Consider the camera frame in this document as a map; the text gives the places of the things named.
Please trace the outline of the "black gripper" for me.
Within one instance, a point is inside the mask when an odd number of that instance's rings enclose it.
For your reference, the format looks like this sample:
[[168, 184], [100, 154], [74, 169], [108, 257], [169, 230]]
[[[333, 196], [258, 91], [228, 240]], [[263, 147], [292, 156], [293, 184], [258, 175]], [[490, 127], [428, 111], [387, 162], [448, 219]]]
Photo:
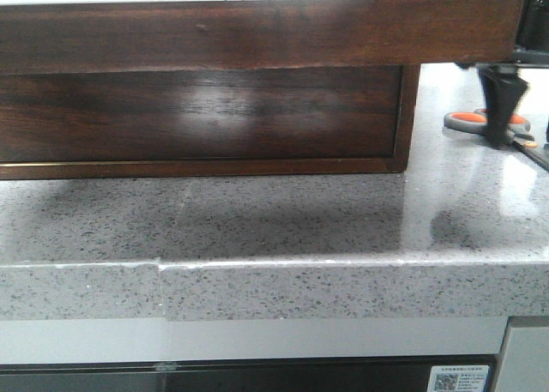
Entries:
[[478, 70], [486, 103], [486, 140], [494, 148], [506, 141], [511, 116], [528, 84], [518, 69], [548, 68], [548, 0], [523, 0], [521, 18], [510, 58], [494, 63], [456, 63]]

